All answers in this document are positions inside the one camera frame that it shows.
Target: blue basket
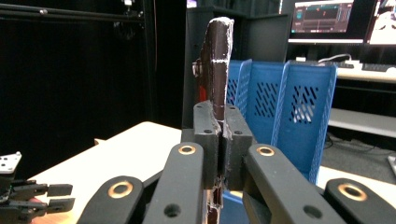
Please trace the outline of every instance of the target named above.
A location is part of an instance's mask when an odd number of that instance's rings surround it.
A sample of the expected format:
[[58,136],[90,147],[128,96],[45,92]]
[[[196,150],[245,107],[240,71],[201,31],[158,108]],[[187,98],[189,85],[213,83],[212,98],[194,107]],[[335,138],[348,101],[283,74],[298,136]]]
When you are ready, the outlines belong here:
[[318,178],[336,74],[335,66],[287,63],[280,85],[271,145],[312,183]]
[[259,143],[271,144],[283,66],[283,63],[252,64],[246,119]]
[[228,74],[226,102],[227,104],[237,106],[244,118],[247,113],[251,62],[251,60],[231,60]]
[[223,208],[220,212],[220,223],[248,224],[248,215],[242,198],[225,190],[223,193]]

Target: table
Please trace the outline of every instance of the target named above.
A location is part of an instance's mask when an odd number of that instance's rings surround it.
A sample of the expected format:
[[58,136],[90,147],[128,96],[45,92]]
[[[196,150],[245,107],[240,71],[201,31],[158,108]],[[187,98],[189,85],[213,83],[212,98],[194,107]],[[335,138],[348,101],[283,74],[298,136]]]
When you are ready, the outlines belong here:
[[361,70],[361,68],[338,68],[337,78],[396,83],[396,70],[391,72],[372,72]]
[[396,118],[332,108],[329,126],[396,138]]
[[[134,176],[145,181],[163,169],[172,147],[180,142],[181,130],[151,122],[140,123],[99,145],[81,152],[47,171],[33,176],[37,183],[72,184],[75,205],[72,211],[35,218],[35,224],[76,223],[86,203],[108,179]],[[324,188],[332,178],[348,177],[360,181],[396,208],[396,185],[391,185],[320,167],[318,185]],[[48,202],[45,196],[37,197]]]

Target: black wall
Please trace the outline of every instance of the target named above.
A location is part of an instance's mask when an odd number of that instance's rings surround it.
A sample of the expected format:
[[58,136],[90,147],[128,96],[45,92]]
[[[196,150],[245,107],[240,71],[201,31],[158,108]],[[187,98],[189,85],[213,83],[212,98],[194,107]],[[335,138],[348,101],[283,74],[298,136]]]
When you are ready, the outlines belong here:
[[[3,3],[125,10],[121,1],[109,0]],[[128,41],[116,35],[113,22],[0,20],[0,155],[22,153],[17,177],[35,175],[92,147],[93,138],[107,139],[144,120],[181,125],[185,5],[161,1],[154,10],[158,48],[151,86],[158,87],[158,111],[145,106],[144,30]]]

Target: floor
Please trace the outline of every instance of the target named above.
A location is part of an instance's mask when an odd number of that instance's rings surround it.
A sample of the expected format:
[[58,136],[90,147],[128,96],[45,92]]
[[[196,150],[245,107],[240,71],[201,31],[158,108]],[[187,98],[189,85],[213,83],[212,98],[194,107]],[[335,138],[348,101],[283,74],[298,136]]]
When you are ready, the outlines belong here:
[[393,173],[388,162],[389,155],[396,156],[396,152],[370,146],[354,139],[343,140],[328,133],[321,164],[396,184],[396,174]]

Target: monitor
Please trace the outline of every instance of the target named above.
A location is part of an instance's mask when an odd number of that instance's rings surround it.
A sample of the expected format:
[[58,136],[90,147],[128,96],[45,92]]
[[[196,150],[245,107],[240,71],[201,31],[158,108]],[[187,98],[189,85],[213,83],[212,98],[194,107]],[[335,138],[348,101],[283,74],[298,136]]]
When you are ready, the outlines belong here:
[[396,46],[396,1],[378,0],[367,38],[370,45]]
[[290,22],[289,14],[247,19],[243,57],[254,61],[285,62]]
[[296,2],[290,43],[362,44],[376,0]]

